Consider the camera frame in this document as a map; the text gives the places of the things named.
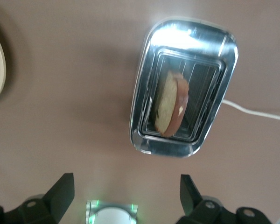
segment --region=toast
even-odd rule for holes
[[[155,129],[162,137],[171,137],[179,129],[189,99],[189,85],[179,72],[168,71],[157,89],[154,107]]]

